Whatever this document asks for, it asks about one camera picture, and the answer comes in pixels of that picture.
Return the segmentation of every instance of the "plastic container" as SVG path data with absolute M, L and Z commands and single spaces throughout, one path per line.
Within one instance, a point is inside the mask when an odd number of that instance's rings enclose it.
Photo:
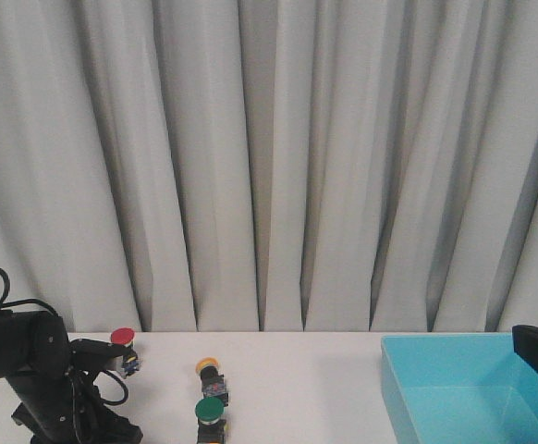
M 511 334 L 388 336 L 382 358 L 399 444 L 538 444 L 538 375 Z

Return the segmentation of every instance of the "table surface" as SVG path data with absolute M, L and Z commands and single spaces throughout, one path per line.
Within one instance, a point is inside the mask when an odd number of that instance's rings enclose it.
M 227 444 L 396 443 L 380 391 L 379 333 L 138 333 L 142 369 L 126 380 L 129 400 L 116 413 L 139 426 L 142 444 L 196 442 L 202 398 L 195 364 L 213 356 L 226 377 Z M 103 333 L 71 339 L 108 340 Z M 107 399 L 120 388 L 106 376 Z M 18 398 L 0 380 L 0 444 L 28 443 L 10 415 Z

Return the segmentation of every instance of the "green button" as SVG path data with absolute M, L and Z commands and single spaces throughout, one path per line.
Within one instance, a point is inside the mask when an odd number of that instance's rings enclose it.
M 224 403 L 217 398 L 203 398 L 195 406 L 195 414 L 197 417 L 206 423 L 210 423 L 219 419 L 224 412 Z

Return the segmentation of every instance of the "blue tray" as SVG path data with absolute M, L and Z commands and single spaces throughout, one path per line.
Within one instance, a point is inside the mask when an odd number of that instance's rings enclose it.
M 382 358 L 399 444 L 538 444 L 538 375 L 511 334 L 388 336 Z

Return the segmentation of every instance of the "curtain fold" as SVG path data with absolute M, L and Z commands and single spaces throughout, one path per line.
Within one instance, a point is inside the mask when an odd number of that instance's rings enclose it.
M 0 0 L 0 266 L 77 331 L 538 326 L 538 2 Z

